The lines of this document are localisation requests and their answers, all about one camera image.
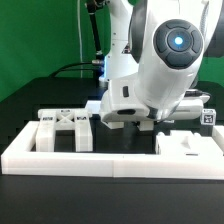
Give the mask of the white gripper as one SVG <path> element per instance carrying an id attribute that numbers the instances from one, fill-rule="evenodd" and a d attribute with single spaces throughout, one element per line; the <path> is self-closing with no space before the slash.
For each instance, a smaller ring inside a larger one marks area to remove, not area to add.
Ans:
<path id="1" fill-rule="evenodd" d="M 201 115 L 203 101 L 200 97 L 186 97 L 169 115 L 150 118 L 152 112 L 135 95 L 136 74 L 110 80 L 100 105 L 102 122 L 140 122 L 159 120 L 190 120 Z"/>

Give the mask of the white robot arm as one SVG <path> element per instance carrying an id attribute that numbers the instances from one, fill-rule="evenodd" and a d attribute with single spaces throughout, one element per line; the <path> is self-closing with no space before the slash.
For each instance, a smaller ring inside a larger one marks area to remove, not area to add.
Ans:
<path id="1" fill-rule="evenodd" d="M 208 97 L 194 89 L 202 59 L 224 56 L 224 0 L 86 0 L 107 6 L 111 50 L 101 121 L 195 119 Z"/>

